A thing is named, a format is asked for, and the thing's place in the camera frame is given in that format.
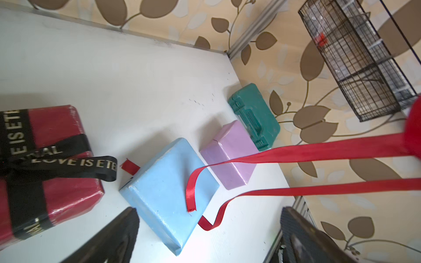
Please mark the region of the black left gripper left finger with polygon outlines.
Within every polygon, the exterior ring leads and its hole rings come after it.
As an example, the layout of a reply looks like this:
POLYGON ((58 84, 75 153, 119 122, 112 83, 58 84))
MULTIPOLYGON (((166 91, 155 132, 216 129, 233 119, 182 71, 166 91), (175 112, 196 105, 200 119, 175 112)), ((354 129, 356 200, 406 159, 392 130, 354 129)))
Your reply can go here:
POLYGON ((129 263, 136 243, 140 219, 137 210, 126 208, 65 263, 129 263))

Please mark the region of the purple gift box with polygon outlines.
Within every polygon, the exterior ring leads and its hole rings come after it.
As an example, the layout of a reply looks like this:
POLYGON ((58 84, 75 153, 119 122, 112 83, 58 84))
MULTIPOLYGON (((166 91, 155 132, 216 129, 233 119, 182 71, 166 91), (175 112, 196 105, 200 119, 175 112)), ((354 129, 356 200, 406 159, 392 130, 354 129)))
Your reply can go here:
POLYGON ((247 185, 256 165, 251 163, 223 164, 223 162, 258 152, 249 133, 238 120, 224 125, 218 134, 200 150, 200 154, 227 190, 247 185))

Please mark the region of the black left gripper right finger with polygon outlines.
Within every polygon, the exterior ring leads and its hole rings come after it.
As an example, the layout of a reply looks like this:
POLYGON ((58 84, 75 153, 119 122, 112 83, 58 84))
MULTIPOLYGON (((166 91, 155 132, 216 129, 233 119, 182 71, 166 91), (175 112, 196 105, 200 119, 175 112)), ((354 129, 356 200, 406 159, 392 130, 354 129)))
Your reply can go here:
POLYGON ((355 260, 342 251, 327 234, 315 227, 308 231, 311 255, 315 263, 354 263, 355 260))

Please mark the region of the blue gift box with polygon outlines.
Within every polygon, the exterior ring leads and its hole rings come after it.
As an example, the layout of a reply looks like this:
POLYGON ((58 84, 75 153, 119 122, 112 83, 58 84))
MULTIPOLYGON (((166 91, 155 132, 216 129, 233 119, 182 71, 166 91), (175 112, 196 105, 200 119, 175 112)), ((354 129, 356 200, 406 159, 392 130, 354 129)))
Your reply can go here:
POLYGON ((187 181, 195 169, 203 166, 189 142, 178 138, 141 167, 120 189, 125 200, 176 256, 182 252, 220 186, 205 169, 196 184, 197 210, 187 211, 187 181))

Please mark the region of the red satin ribbon bow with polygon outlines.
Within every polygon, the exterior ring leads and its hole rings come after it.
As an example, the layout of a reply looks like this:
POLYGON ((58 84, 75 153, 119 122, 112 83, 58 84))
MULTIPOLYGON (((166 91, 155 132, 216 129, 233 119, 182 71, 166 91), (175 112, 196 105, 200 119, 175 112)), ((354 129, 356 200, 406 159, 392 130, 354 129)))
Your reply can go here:
MULTIPOLYGON (((341 141, 324 142, 279 147, 254 155, 233 159, 233 163, 298 163, 309 161, 363 160, 369 158, 421 156, 421 102, 417 100, 406 121, 402 133, 386 134, 375 137, 363 137, 341 141)), ((126 160, 122 169, 134 177, 141 167, 126 160)), ((207 169, 204 165, 195 169, 187 181, 186 207, 192 213, 196 208, 196 184, 201 173, 207 169)), ((246 197, 292 197, 292 196, 327 196, 347 194, 371 194, 376 192, 418 191, 421 188, 420 178, 382 179, 361 183, 334 184, 322 186, 269 188, 245 192, 246 197)), ((204 213, 198 221, 205 231, 218 228, 225 218, 230 201, 225 201, 218 209, 214 221, 205 218, 204 213)))

